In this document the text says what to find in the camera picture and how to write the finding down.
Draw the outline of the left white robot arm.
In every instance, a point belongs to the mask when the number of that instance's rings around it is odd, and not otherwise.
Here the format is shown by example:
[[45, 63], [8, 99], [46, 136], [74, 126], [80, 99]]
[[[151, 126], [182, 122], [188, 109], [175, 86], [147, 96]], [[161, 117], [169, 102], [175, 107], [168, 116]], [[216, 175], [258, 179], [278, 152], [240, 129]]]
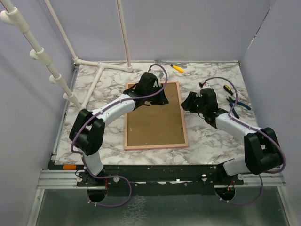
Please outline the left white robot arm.
[[99, 149], [103, 144], [104, 131], [116, 119], [145, 105], [165, 105], [168, 99], [164, 88], [167, 82], [160, 83], [152, 73], [145, 72], [138, 83], [128, 89], [109, 104], [89, 111], [82, 109], [77, 115], [69, 134], [71, 151], [81, 155], [83, 164], [89, 172], [87, 179], [98, 186], [103, 182], [104, 166], [102, 164]]

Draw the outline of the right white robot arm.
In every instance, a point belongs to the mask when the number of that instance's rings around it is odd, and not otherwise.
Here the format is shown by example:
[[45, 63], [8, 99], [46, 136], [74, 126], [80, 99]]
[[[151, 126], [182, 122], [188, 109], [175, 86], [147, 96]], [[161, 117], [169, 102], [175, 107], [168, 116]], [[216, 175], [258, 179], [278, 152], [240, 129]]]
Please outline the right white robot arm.
[[284, 166], [284, 157], [279, 150], [274, 130], [252, 127], [230, 116], [228, 111], [218, 106], [213, 89], [201, 89], [199, 93], [190, 92], [181, 107], [190, 113], [201, 114], [207, 124], [227, 132], [243, 143], [244, 156], [224, 162], [223, 169], [216, 172], [219, 183], [227, 184], [236, 174], [259, 175]]

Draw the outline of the pink picture frame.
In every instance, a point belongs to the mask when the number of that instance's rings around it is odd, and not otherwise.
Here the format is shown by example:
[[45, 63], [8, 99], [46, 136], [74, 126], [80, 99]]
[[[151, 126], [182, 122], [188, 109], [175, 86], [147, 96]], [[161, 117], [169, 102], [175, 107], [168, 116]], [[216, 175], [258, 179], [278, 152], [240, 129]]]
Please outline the pink picture frame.
[[167, 105], [141, 106], [125, 115], [126, 151], [189, 146], [179, 81], [169, 81], [164, 92]]

